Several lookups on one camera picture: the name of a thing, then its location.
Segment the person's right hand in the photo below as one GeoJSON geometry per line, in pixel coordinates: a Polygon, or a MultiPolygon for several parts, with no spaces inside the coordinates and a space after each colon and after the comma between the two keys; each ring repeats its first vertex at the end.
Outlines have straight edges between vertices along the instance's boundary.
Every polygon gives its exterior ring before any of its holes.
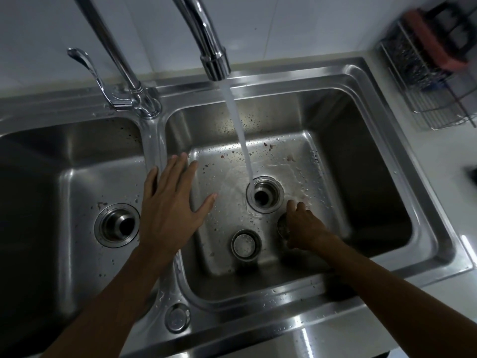
{"type": "Polygon", "coordinates": [[[309,211],[308,219],[305,222],[287,222],[290,237],[287,246],[290,249],[300,249],[314,253],[321,253],[324,248],[329,247],[331,242],[339,238],[330,232],[324,223],[309,211]]]}

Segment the person's left hand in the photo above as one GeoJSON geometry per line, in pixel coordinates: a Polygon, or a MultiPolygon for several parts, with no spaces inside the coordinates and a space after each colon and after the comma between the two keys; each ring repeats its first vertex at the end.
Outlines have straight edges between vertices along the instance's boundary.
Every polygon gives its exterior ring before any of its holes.
{"type": "Polygon", "coordinates": [[[202,226],[193,224],[192,213],[196,210],[192,210],[189,201],[197,161],[187,162],[177,189],[173,190],[173,167],[179,156],[170,157],[164,170],[158,172],[155,194],[149,199],[143,196],[142,201],[140,247],[162,263],[170,262],[202,226]]]}

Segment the round steel sink strainer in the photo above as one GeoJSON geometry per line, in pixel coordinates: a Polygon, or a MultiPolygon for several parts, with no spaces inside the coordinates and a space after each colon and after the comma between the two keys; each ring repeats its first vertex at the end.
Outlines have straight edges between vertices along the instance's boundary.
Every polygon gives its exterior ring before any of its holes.
{"type": "Polygon", "coordinates": [[[258,258],[262,249],[262,241],[257,232],[245,228],[233,235],[230,249],[236,259],[251,262],[258,258]]]}
{"type": "Polygon", "coordinates": [[[283,213],[277,221],[277,233],[280,238],[289,240],[290,231],[287,223],[287,214],[283,213]]]}

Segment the person's left forearm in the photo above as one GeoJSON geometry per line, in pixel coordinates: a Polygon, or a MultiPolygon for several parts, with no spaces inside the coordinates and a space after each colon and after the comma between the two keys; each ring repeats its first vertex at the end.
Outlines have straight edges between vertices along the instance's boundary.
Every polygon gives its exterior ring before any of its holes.
{"type": "Polygon", "coordinates": [[[178,247],[138,246],[40,358],[119,358],[160,274],[178,247]]]}

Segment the person's right forearm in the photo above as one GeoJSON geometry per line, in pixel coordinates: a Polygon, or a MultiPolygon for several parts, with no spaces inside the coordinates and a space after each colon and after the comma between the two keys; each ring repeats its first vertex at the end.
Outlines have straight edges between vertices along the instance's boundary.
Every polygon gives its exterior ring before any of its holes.
{"type": "Polygon", "coordinates": [[[477,323],[322,234],[317,253],[356,291],[409,358],[477,358],[477,323]]]}

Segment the running water stream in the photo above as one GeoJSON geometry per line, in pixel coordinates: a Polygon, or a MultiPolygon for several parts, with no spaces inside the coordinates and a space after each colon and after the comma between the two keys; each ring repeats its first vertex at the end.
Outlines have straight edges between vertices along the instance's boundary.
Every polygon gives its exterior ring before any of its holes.
{"type": "Polygon", "coordinates": [[[248,179],[249,179],[249,184],[250,184],[250,186],[253,186],[254,175],[253,175],[252,165],[251,165],[251,161],[250,161],[249,151],[247,149],[247,144],[246,144],[246,139],[245,139],[245,134],[244,134],[245,132],[244,132],[242,121],[241,121],[240,116],[239,116],[237,104],[235,102],[233,93],[232,93],[231,88],[230,88],[229,80],[224,79],[224,80],[218,81],[218,86],[219,86],[219,89],[220,89],[220,91],[221,91],[221,93],[224,97],[224,101],[227,105],[227,108],[228,108],[228,111],[229,111],[229,114],[230,114],[230,118],[231,118],[231,120],[234,124],[234,128],[235,128],[235,131],[237,133],[237,136],[238,136],[241,148],[242,148],[242,153],[243,153],[244,160],[245,160],[245,163],[246,163],[246,168],[247,168],[247,175],[248,175],[248,179]]]}

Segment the stainless steel double sink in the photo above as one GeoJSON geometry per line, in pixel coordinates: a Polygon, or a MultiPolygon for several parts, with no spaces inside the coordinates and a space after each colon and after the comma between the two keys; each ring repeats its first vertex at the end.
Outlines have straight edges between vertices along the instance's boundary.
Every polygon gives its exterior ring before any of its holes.
{"type": "Polygon", "coordinates": [[[146,299],[126,357],[217,357],[288,332],[344,350],[375,323],[311,253],[277,233],[302,200],[345,242],[424,287],[472,271],[397,120],[361,58],[234,73],[255,176],[218,87],[206,77],[158,83],[163,112],[113,112],[97,87],[0,99],[0,358],[40,353],[116,275],[139,243],[147,170],[188,152],[191,205],[218,200],[146,299]],[[230,241],[257,232],[243,262],[230,241]],[[179,334],[164,325],[183,303],[179,334]]]}

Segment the chrome gooseneck faucet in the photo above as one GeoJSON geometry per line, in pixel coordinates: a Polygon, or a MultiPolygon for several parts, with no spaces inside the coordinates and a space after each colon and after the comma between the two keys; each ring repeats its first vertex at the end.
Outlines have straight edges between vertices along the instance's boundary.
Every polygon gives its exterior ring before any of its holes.
{"type": "MultiPolygon", "coordinates": [[[[102,16],[92,0],[74,0],[97,38],[105,48],[127,84],[124,96],[108,93],[89,55],[80,48],[68,48],[67,54],[93,76],[108,106],[116,112],[134,112],[144,119],[155,119],[162,112],[158,93],[144,87],[129,66],[102,16]]],[[[207,77],[221,82],[230,76],[231,69],[226,49],[202,0],[172,0],[187,23],[200,51],[200,59],[207,77]]]]}

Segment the round steel hole cap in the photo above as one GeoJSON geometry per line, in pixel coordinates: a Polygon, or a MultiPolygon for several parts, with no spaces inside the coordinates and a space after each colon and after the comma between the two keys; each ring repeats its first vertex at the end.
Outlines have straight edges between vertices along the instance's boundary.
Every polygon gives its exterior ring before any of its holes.
{"type": "Polygon", "coordinates": [[[191,320],[191,313],[188,306],[183,303],[176,303],[168,308],[164,325],[168,331],[173,334],[179,334],[185,331],[191,320]]]}

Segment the orange sponge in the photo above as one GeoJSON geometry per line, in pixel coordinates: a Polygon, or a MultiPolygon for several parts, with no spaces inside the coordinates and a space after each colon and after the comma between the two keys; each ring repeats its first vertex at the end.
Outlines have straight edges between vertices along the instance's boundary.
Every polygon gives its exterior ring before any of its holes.
{"type": "Polygon", "coordinates": [[[468,66],[468,61],[462,61],[452,56],[444,48],[443,42],[439,41],[437,34],[417,9],[405,12],[403,19],[417,36],[424,50],[436,66],[450,72],[458,72],[468,66]]]}

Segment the black holder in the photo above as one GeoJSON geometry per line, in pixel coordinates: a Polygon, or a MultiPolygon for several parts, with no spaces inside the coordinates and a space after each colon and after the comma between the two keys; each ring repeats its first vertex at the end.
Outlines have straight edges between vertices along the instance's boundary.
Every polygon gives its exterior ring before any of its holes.
{"type": "Polygon", "coordinates": [[[470,20],[470,15],[452,1],[444,1],[424,13],[444,49],[462,61],[477,45],[477,26],[470,20]]]}

